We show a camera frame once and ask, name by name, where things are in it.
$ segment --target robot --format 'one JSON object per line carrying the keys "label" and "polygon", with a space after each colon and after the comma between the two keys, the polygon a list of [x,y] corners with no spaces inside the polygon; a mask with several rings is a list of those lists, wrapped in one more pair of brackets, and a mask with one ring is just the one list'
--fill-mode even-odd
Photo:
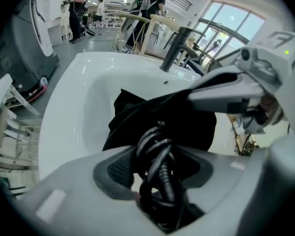
{"label": "robot", "polygon": [[[191,31],[180,28],[164,72],[180,49],[194,55],[182,44]],[[193,109],[239,114],[247,134],[285,118],[293,133],[250,158],[233,157],[175,145],[160,122],[137,146],[58,168],[25,195],[27,221],[49,235],[258,235],[295,191],[295,33],[242,48],[234,65],[190,89]],[[139,192],[131,191],[134,173],[143,180]]]}

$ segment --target black cable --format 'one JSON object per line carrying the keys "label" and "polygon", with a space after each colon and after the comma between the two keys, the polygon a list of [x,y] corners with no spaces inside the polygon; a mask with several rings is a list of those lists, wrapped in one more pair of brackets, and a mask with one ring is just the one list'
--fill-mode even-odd
{"label": "black cable", "polygon": [[245,149],[245,146],[246,146],[246,143],[248,142],[249,138],[251,137],[251,135],[248,135],[245,142],[244,142],[244,145],[242,146],[242,150]]}
{"label": "black cable", "polygon": [[[153,127],[139,140],[137,172],[143,179],[140,205],[164,230],[176,230],[181,223],[184,204],[180,179],[175,171],[172,140],[163,127]],[[152,188],[158,189],[157,195]]]}
{"label": "black cable", "polygon": [[252,123],[252,121],[254,120],[254,116],[251,116],[250,121],[248,122],[248,124],[246,125],[246,127],[249,127],[249,125]]}

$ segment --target faucet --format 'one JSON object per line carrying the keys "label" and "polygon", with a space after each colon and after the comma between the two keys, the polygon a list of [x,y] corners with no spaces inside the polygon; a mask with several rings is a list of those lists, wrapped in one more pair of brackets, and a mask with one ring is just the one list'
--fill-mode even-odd
{"label": "faucet", "polygon": [[180,50],[186,51],[190,55],[191,58],[198,58],[198,54],[194,50],[185,46],[185,42],[186,42],[189,34],[193,31],[198,34],[200,33],[201,35],[203,35],[203,33],[198,32],[193,29],[190,29],[190,28],[187,28],[187,27],[180,27],[179,28],[179,32],[176,35],[176,37],[173,41],[173,44],[170,47],[166,57],[164,58],[162,65],[160,66],[160,68],[163,71],[168,72],[171,69],[171,66],[174,64],[175,59],[176,59],[178,53],[180,52]]}

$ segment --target gray plastic housing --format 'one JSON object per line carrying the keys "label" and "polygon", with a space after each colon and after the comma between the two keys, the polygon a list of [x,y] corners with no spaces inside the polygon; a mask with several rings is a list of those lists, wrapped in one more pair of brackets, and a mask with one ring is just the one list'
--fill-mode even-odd
{"label": "gray plastic housing", "polygon": [[[54,171],[22,200],[30,222],[37,224],[35,214],[41,205],[53,190],[61,190],[65,197],[48,221],[48,228],[59,234],[164,235],[134,200],[109,198],[93,179],[97,164],[122,154],[127,148],[111,149],[74,160]],[[250,230],[258,232],[260,219],[261,225],[266,223],[282,200],[295,189],[295,134],[276,141],[270,149],[255,150],[250,158],[181,148],[209,161],[214,170],[202,187],[187,190],[189,202],[202,209],[205,215],[174,235],[247,235],[245,229],[237,231],[242,223],[251,221],[251,217],[256,223],[250,224]],[[263,191],[263,186],[269,182],[273,188]],[[264,213],[265,202],[270,210]]]}

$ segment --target chair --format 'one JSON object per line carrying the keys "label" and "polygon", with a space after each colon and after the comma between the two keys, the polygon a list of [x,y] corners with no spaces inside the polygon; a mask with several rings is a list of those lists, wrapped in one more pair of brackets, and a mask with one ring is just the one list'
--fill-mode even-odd
{"label": "chair", "polygon": [[154,28],[153,28],[153,31],[152,31],[152,33],[151,33],[151,36],[152,36],[152,35],[156,36],[155,41],[154,41],[154,45],[157,45],[158,37],[159,37],[159,35],[160,35],[160,32],[161,32],[161,27],[160,27],[160,25],[159,25],[159,24],[155,24],[155,25],[154,25]]}

